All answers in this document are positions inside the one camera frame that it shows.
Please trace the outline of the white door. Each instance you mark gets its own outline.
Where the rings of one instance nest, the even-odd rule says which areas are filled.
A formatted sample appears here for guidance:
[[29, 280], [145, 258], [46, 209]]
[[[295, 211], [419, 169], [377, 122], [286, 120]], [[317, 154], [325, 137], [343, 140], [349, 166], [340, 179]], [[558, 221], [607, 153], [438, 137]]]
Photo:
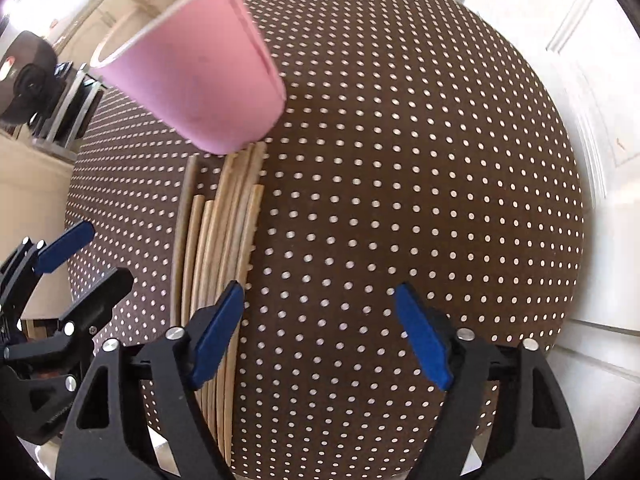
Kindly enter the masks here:
[[585, 181], [574, 307], [550, 352], [590, 479], [639, 473], [639, 36], [617, 0], [465, 0], [552, 95]]

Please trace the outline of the metal storage rack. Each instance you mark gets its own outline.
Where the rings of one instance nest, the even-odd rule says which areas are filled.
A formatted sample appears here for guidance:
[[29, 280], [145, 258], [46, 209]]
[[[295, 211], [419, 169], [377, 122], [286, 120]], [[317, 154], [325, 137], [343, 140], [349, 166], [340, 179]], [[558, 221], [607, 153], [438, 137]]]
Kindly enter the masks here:
[[37, 150], [73, 164], [107, 86], [87, 63], [62, 62], [56, 66], [55, 78], [58, 88], [48, 107], [27, 125]]

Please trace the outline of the brown polka dot tablecloth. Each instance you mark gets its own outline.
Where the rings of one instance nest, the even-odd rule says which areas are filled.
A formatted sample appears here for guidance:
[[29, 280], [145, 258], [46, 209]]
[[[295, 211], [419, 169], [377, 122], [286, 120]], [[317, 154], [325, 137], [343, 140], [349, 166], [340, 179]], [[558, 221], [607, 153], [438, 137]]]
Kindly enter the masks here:
[[[409, 283], [454, 327], [547, 354], [575, 295], [582, 182], [526, 59], [454, 0], [243, 0], [285, 85], [262, 138], [264, 186], [240, 318], [229, 479], [411, 479], [445, 395], [395, 309]], [[170, 325], [189, 156], [214, 200], [224, 155], [107, 84], [66, 220], [96, 239], [79, 296], [115, 266], [131, 292], [98, 352]]]

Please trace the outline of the black appliance on rack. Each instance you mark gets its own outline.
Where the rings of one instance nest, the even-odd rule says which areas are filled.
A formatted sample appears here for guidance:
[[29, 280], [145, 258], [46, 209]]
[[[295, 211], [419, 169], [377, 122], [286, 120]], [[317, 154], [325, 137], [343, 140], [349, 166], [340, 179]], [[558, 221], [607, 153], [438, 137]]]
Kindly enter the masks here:
[[58, 57], [46, 40], [23, 30], [1, 57], [1, 121], [28, 122], [44, 110], [56, 89]]

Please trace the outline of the pink cylindrical cup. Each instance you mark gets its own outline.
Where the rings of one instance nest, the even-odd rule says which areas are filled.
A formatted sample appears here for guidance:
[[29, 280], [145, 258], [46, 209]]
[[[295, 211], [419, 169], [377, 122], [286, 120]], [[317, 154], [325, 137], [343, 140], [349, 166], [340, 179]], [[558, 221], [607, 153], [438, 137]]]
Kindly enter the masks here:
[[286, 90], [243, 0], [151, 0], [121, 18], [90, 65], [200, 150], [262, 140]]

